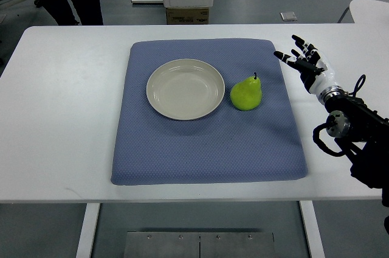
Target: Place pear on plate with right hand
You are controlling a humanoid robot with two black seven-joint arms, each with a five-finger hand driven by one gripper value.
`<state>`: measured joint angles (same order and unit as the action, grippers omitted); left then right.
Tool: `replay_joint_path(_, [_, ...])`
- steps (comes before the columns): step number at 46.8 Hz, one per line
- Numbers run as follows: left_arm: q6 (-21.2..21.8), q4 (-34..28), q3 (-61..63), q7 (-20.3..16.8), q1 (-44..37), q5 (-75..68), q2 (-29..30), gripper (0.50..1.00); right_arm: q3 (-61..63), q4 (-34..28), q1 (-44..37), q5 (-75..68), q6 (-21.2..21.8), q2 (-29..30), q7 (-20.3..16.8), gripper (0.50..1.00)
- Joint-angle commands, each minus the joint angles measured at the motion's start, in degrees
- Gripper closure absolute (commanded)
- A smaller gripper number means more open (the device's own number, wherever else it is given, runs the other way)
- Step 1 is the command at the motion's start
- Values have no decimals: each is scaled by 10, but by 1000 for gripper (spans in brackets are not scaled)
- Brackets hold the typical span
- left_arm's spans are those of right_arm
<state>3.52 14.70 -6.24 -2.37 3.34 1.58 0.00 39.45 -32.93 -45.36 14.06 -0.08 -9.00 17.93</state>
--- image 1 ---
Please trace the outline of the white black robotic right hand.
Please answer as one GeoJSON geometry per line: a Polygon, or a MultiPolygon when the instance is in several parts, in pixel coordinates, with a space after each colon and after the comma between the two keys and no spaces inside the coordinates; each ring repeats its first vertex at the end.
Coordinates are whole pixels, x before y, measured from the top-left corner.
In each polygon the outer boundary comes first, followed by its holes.
{"type": "Polygon", "coordinates": [[[308,93],[316,95],[321,104],[327,93],[339,89],[335,72],[325,56],[310,42],[292,35],[295,45],[301,50],[292,49],[292,55],[275,51],[274,55],[283,63],[300,73],[300,79],[308,93]]]}

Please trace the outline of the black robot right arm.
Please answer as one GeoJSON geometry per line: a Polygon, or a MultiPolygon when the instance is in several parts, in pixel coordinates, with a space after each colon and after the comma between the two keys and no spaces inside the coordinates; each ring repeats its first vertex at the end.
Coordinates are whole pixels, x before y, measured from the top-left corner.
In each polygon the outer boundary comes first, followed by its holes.
{"type": "Polygon", "coordinates": [[[351,161],[351,176],[371,189],[382,190],[388,207],[388,119],[378,115],[356,96],[366,75],[354,91],[332,88],[325,95],[326,122],[313,130],[313,141],[325,153],[351,161]]]}

